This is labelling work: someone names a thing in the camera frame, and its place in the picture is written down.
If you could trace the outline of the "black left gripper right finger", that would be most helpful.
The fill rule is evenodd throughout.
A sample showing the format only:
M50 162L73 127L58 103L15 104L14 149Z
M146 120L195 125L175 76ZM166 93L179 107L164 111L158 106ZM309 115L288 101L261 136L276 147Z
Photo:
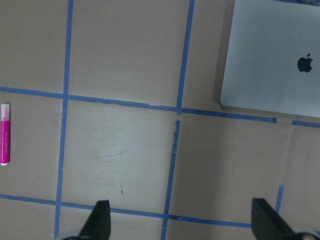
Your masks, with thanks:
M299 234L292 230L264 198L252 199L251 230L256 240L299 239Z

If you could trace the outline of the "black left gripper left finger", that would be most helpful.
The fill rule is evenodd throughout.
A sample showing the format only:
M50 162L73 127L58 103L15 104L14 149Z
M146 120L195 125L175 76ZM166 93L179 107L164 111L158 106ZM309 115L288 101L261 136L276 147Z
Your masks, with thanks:
M111 235L111 210L108 200L98 201L78 234L79 240L108 240Z

